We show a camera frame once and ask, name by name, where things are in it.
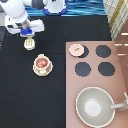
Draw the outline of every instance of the pink stove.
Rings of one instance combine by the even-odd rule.
[[[85,53],[72,56],[69,48],[73,44],[81,44]],[[66,128],[91,128],[81,121],[75,106],[77,95],[86,87],[104,89],[115,104],[125,100],[126,87],[114,41],[66,43]],[[128,110],[116,110],[113,121],[105,128],[128,128]]]

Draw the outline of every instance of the blue object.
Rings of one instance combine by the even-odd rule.
[[[66,4],[66,8],[65,9],[63,9],[61,12],[59,12],[59,13],[50,13],[49,11],[48,11],[48,9],[43,9],[43,12],[46,14],[46,15],[63,15],[63,14],[65,14],[66,12],[67,12],[67,10],[68,10],[68,3],[66,2],[66,0],[65,0],[65,4]]]
[[[26,29],[21,29],[20,32],[22,35],[28,35],[28,34],[32,34],[32,30],[30,29],[30,27],[26,28]]]
[[[103,0],[65,0],[68,6],[68,10],[64,14],[59,13],[60,16],[86,16],[86,15],[106,15]],[[26,7],[26,10],[30,16],[47,16],[50,14],[48,10],[42,12],[42,9],[38,10],[32,7]]]

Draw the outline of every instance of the white robot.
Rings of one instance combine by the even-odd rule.
[[[5,27],[10,34],[20,33],[21,37],[28,37],[25,40],[24,47],[27,50],[35,48],[35,41],[32,37],[35,32],[45,30],[43,21],[29,19],[25,6],[31,6],[36,9],[44,7],[50,13],[60,13],[66,8],[65,0],[8,0],[6,3],[0,1],[0,5],[7,14],[5,16]]]

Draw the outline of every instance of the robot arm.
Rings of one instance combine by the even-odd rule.
[[[35,32],[44,31],[42,20],[30,21],[25,6],[42,9],[48,0],[8,0],[6,3],[0,1],[0,5],[7,14],[5,27],[11,34],[20,33],[22,37],[34,36]]]

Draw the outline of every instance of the black burner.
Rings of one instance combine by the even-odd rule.
[[[79,56],[79,58],[84,58],[84,57],[86,57],[86,56],[88,55],[88,53],[89,53],[88,48],[87,48],[86,46],[84,46],[84,45],[83,45],[83,47],[84,47],[84,53],[83,53],[81,56]]]
[[[89,75],[90,71],[91,71],[91,68],[89,64],[87,64],[86,62],[79,62],[75,66],[75,72],[79,76],[82,76],[82,77],[87,76]]]
[[[99,45],[96,48],[96,54],[100,57],[106,58],[111,54],[111,49],[106,45]]]
[[[115,72],[114,66],[109,62],[100,63],[98,70],[103,76],[112,76]]]

